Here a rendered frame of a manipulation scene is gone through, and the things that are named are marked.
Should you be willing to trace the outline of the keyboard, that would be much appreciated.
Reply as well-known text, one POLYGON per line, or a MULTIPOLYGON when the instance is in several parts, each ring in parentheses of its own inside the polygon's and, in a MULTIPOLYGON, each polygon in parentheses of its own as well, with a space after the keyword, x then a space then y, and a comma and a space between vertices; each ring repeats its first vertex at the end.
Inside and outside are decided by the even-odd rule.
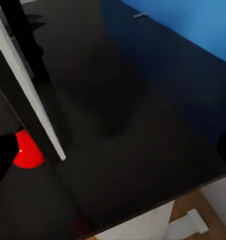
MULTIPOLYGON (((43 14, 30 14, 30 13, 26 13, 26 18, 28 20, 28 23, 31 24, 32 22, 38 20, 39 18, 43 17, 44 15, 43 14)), ((13 31, 10 27, 10 24, 8 21, 6 22, 3 22, 4 26, 5 26, 5 29, 7 30, 8 34, 12 34, 13 31)))

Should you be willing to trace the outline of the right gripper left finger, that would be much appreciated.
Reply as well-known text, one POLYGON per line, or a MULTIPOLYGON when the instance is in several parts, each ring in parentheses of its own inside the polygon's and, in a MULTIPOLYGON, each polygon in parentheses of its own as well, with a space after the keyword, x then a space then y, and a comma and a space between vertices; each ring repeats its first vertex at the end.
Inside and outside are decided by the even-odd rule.
POLYGON ((0 136, 0 182, 19 152, 19 144, 14 133, 0 136))

